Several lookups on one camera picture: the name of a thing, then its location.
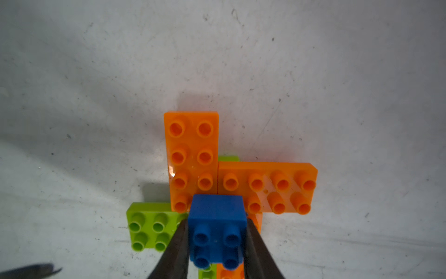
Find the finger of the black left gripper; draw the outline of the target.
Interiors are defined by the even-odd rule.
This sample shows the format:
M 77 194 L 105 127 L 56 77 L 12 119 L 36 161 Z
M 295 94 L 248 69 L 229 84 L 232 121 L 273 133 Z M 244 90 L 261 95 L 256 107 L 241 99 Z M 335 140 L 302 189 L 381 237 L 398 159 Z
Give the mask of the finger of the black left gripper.
M 52 263 L 24 266 L 1 272 L 1 279 L 46 279 L 62 271 L 55 269 Z

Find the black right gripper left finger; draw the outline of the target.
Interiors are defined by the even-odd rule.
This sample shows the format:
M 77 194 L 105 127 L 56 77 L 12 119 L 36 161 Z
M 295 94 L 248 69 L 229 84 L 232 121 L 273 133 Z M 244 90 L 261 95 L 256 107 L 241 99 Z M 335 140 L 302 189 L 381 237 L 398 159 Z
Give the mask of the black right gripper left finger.
M 189 230 L 183 220 L 148 279 L 186 279 L 189 267 Z

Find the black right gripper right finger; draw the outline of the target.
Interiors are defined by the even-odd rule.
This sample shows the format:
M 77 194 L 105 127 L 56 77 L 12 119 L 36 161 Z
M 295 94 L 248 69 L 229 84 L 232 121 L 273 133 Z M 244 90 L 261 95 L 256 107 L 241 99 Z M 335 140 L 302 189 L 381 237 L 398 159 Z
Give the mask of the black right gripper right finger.
M 251 219 L 247 219 L 243 263 L 246 279 L 284 279 Z

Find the orange lego plate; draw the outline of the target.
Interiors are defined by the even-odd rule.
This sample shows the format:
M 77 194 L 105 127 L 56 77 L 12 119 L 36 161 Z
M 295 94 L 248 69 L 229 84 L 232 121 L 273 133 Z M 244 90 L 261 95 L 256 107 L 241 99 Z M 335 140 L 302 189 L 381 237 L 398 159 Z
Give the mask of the orange lego plate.
M 241 196 L 249 214 L 306 215 L 317 175 L 310 163 L 220 162 L 218 193 Z
M 195 194 L 218 192 L 217 112 L 164 114 L 171 209 L 189 211 Z
M 251 219 L 256 227 L 256 229 L 261 232 L 262 226 L 262 213 L 258 214 L 248 214 L 248 218 Z M 235 270 L 227 270 L 223 264 L 217 264 L 217 279 L 244 279 L 245 271 L 244 264 L 241 263 Z

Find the blue lego brick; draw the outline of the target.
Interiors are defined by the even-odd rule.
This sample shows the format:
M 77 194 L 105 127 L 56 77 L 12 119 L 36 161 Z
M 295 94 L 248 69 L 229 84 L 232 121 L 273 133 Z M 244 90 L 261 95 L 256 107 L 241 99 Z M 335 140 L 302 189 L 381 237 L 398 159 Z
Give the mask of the blue lego brick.
M 241 196 L 194 195 L 188 229 L 190 260 L 196 267 L 220 263 L 235 270 L 243 263 L 247 215 Z

